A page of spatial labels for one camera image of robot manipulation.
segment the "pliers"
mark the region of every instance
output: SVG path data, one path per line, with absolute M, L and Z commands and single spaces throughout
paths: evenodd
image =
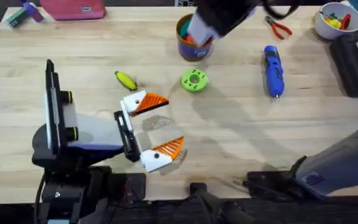
M 284 30 L 285 32 L 287 32 L 288 34 L 292 35 L 292 31 L 286 27 L 285 25 L 281 25 L 276 23 L 270 16 L 266 16 L 265 17 L 266 22 L 272 27 L 274 34 L 279 38 L 279 39 L 284 39 L 283 35 L 281 35 L 278 31 L 277 31 L 277 27 Z

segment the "blue cordless screwdriver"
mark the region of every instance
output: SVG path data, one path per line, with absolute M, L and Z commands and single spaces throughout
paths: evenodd
M 279 98 L 284 92 L 283 68 L 280 56 L 275 46 L 265 47 L 265 73 L 268 93 L 271 97 Z

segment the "cup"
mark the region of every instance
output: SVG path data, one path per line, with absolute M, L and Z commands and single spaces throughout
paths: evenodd
M 202 46 L 198 46 L 196 44 L 192 44 L 187 42 L 185 39 L 180 37 L 179 30 L 184 25 L 184 23 L 191 19 L 193 15 L 185 15 L 183 16 L 177 23 L 177 38 L 178 38 L 178 50 L 179 54 L 189 62 L 197 62 L 205 58 L 207 56 L 209 50 L 211 50 L 213 38 L 210 38 L 205 44 Z

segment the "pink box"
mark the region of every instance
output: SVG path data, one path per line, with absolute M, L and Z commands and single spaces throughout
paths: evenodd
M 55 20 L 100 19 L 106 14 L 102 0 L 40 0 Z

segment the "green gear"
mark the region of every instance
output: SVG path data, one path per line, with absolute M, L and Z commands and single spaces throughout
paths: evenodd
M 181 87 L 191 93 L 203 91 L 208 85 L 209 79 L 200 69 L 187 70 L 181 77 Z

